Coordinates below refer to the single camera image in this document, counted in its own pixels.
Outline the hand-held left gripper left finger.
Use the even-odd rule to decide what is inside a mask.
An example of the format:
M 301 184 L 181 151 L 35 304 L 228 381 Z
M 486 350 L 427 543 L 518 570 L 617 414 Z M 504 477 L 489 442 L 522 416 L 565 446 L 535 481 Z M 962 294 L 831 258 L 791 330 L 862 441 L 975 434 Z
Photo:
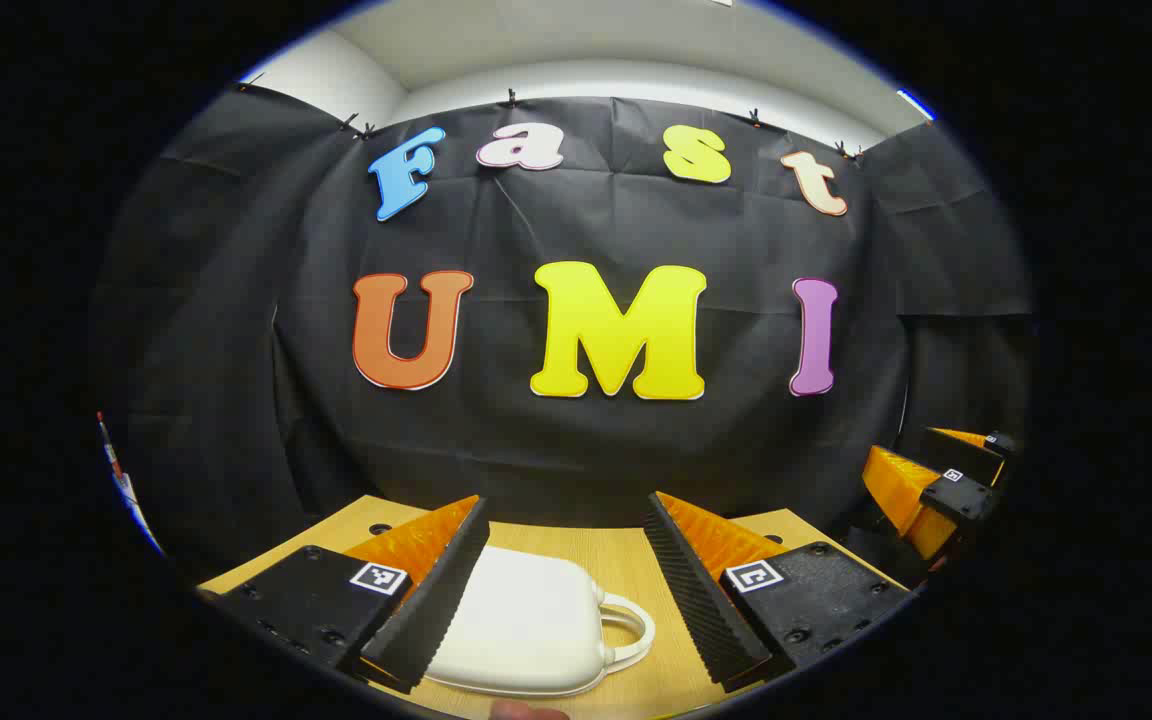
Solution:
M 488 541 L 465 497 L 344 552 L 302 543 L 206 601 L 317 669 L 411 692 L 442 647 Z

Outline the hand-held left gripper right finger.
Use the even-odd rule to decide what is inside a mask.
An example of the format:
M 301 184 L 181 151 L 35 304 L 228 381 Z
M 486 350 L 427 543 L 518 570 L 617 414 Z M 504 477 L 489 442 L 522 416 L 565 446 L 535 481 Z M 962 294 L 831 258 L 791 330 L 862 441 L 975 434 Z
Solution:
M 649 546 L 723 691 L 814 669 L 914 594 L 827 539 L 788 547 L 679 497 L 646 502 Z

